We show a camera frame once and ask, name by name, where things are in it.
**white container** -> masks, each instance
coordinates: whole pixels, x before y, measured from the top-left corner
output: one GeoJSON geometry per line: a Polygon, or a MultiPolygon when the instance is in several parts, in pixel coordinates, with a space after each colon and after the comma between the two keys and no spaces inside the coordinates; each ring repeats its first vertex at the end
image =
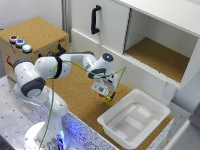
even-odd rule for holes
{"type": "Polygon", "coordinates": [[[97,121],[105,133],[126,149],[137,148],[169,115],[170,109],[135,89],[97,121]]]}

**cable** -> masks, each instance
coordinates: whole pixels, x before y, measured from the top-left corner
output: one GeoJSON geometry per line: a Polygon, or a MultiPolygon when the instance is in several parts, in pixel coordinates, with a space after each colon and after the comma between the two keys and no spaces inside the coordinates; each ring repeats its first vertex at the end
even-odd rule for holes
{"type": "MultiPolygon", "coordinates": [[[[86,72],[88,72],[88,73],[91,73],[91,74],[96,75],[96,76],[102,76],[102,77],[114,75],[114,74],[116,74],[116,73],[118,73],[118,72],[120,72],[120,71],[123,70],[123,71],[122,71],[122,74],[121,74],[121,76],[120,76],[120,78],[119,78],[119,80],[118,80],[117,87],[115,88],[114,93],[113,93],[113,95],[112,95],[111,97],[114,97],[115,93],[117,92],[117,88],[118,88],[118,85],[119,85],[119,83],[120,83],[120,80],[121,80],[121,78],[122,78],[122,76],[123,76],[123,74],[124,74],[124,71],[126,70],[126,66],[125,66],[125,67],[123,67],[122,69],[120,69],[120,70],[118,70],[118,71],[116,71],[116,72],[114,72],[114,73],[107,74],[107,75],[101,75],[101,74],[95,74],[95,73],[93,73],[93,72],[90,72],[90,71],[86,70],[85,68],[83,68],[82,66],[78,65],[78,64],[75,63],[75,62],[72,62],[72,61],[69,61],[69,60],[64,60],[63,62],[69,62],[69,63],[74,64],[74,65],[76,65],[77,67],[83,69],[84,71],[86,71],[86,72]]],[[[41,146],[42,146],[42,143],[43,143],[43,141],[44,141],[44,138],[45,138],[45,136],[46,136],[47,130],[48,130],[48,128],[49,128],[49,122],[50,122],[50,119],[51,119],[51,112],[52,112],[53,102],[54,102],[54,75],[55,75],[57,66],[58,66],[58,63],[55,65],[54,70],[53,70],[51,108],[50,108],[50,112],[49,112],[49,118],[48,118],[48,122],[47,122],[47,127],[46,127],[46,130],[45,130],[44,136],[43,136],[43,138],[42,138],[42,141],[41,141],[41,143],[40,143],[39,150],[40,150],[40,148],[41,148],[41,146]]]]}

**cork board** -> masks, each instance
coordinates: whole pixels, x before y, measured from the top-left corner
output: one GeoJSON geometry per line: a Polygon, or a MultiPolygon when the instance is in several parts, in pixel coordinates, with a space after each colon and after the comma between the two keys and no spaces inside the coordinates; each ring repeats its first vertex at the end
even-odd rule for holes
{"type": "MultiPolygon", "coordinates": [[[[47,86],[52,87],[51,79],[47,79],[46,83],[47,86]]],[[[87,77],[85,71],[73,65],[67,77],[55,80],[54,88],[55,92],[66,101],[73,114],[120,150],[123,150],[124,148],[104,133],[103,127],[97,122],[97,118],[131,92],[131,89],[120,84],[114,100],[109,103],[92,90],[92,84],[93,80],[87,77]]],[[[170,114],[136,150],[145,150],[172,119],[173,115],[170,114]]]]}
{"type": "Polygon", "coordinates": [[[0,37],[9,43],[9,38],[17,35],[30,44],[33,50],[48,45],[68,34],[40,17],[35,17],[0,31],[0,37]]]}
{"type": "Polygon", "coordinates": [[[181,82],[190,60],[149,38],[143,39],[125,53],[178,82],[181,82]]]}

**brown box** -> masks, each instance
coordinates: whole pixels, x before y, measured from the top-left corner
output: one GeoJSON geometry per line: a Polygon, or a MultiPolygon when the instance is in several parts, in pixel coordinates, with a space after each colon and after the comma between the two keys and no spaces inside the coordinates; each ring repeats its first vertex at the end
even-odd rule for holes
{"type": "Polygon", "coordinates": [[[51,52],[59,52],[59,44],[69,52],[69,35],[40,17],[0,31],[0,51],[6,74],[16,81],[13,72],[13,63],[16,60],[19,58],[29,58],[35,63],[39,54],[47,56],[51,52]],[[17,35],[19,39],[25,40],[26,44],[32,46],[33,51],[26,54],[22,52],[22,49],[18,49],[15,45],[10,44],[9,38],[12,35],[17,35]]]}

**open compartment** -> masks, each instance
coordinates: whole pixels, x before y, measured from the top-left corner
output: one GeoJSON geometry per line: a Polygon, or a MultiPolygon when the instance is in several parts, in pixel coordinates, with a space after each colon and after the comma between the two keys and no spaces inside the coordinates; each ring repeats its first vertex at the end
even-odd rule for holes
{"type": "Polygon", "coordinates": [[[199,70],[191,69],[191,65],[188,69],[190,60],[197,59],[192,58],[192,54],[199,49],[198,39],[170,23],[131,9],[124,55],[150,66],[157,70],[158,75],[164,75],[180,87],[186,70],[188,76],[184,84],[199,70]]]}

